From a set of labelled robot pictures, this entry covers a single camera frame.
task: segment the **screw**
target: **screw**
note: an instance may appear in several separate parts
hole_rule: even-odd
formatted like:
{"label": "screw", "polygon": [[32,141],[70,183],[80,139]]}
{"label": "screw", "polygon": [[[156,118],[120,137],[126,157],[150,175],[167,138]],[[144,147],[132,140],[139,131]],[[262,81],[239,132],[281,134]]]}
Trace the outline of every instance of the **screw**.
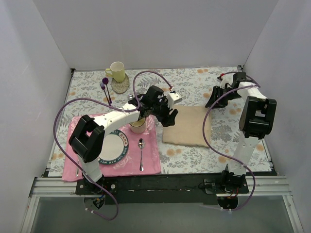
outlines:
{"label": "screw", "polygon": [[130,101],[130,100],[132,100],[132,99],[134,99],[134,96],[133,96],[133,95],[128,95],[128,96],[127,96],[127,100],[128,100],[128,101]]}

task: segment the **plate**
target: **plate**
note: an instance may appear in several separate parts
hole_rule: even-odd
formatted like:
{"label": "plate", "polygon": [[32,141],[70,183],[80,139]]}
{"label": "plate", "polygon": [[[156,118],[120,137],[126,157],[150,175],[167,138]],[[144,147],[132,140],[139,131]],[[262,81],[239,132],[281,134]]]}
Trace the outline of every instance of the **plate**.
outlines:
{"label": "plate", "polygon": [[98,156],[100,164],[115,164],[123,159],[128,152],[127,136],[120,130],[111,132],[104,138],[103,148]]}

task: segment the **white backdrop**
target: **white backdrop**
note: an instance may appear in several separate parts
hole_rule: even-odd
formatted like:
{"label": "white backdrop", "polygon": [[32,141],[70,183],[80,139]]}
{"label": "white backdrop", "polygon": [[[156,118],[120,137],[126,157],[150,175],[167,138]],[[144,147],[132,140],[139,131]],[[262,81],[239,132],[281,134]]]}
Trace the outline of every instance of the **white backdrop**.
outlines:
{"label": "white backdrop", "polygon": [[34,0],[70,68],[243,65],[277,0]]}
{"label": "white backdrop", "polygon": [[0,232],[17,233],[70,69],[32,0],[0,0]]}
{"label": "white backdrop", "polygon": [[267,143],[288,178],[306,233],[311,232],[311,1],[279,0],[245,68],[265,96],[277,100]]}

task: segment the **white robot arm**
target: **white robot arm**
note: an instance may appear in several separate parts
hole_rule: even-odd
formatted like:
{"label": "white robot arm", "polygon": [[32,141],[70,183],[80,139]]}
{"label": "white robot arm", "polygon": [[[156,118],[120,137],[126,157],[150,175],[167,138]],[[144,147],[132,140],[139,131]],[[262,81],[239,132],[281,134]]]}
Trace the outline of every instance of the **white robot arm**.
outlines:
{"label": "white robot arm", "polygon": [[[244,72],[237,72],[229,79],[222,79],[221,77],[219,79],[222,82],[220,86],[213,88],[206,107],[210,107],[220,96],[232,89],[254,85],[254,82],[248,79]],[[241,97],[245,100],[245,105],[239,122],[241,131],[239,143],[233,157],[247,165],[256,145],[272,130],[276,100],[266,98],[259,92],[258,87],[254,86],[253,88],[241,89],[228,94],[214,108],[224,108],[228,105],[228,100]],[[245,175],[245,167],[234,160],[230,160],[226,169],[222,172],[223,186],[228,190],[241,187]]]}
{"label": "white robot arm", "polygon": [[[136,99],[132,99],[122,107],[124,110],[122,112],[112,111],[94,118],[88,115],[80,118],[69,139],[69,144],[78,155],[82,168],[93,181],[98,182],[104,179],[97,157],[102,151],[104,138],[112,131],[149,115],[154,115],[164,127],[175,124],[174,120],[178,111],[173,108],[176,103],[182,101],[178,93],[173,91],[164,96],[162,89],[151,86],[146,94],[138,95],[138,99],[140,101],[138,109]],[[84,179],[92,185],[86,176]]]}

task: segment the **pink cloth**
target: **pink cloth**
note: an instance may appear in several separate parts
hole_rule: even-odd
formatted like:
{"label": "pink cloth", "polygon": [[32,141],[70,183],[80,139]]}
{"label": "pink cloth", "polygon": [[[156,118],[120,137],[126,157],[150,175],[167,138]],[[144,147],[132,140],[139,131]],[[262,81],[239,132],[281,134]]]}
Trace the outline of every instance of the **pink cloth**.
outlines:
{"label": "pink cloth", "polygon": [[[91,117],[100,116],[102,114],[90,115]],[[67,154],[78,161],[77,155],[73,152],[72,147],[69,145],[68,140],[76,127],[80,116],[75,116],[72,119],[68,129],[67,136]],[[129,125],[119,128],[129,140],[129,150],[127,155],[112,165],[100,164],[100,169],[104,176],[135,176],[135,175],[153,175],[161,172],[159,150],[156,142],[156,128],[155,121],[152,116],[146,118],[147,129],[141,134],[133,133]],[[138,141],[143,138],[145,141],[145,148],[142,153],[142,160],[144,171],[139,170],[140,165],[140,148],[138,147]],[[79,170],[79,176],[76,177],[76,165],[73,164],[67,157],[65,158],[63,181],[77,181],[82,179],[81,171]]]}

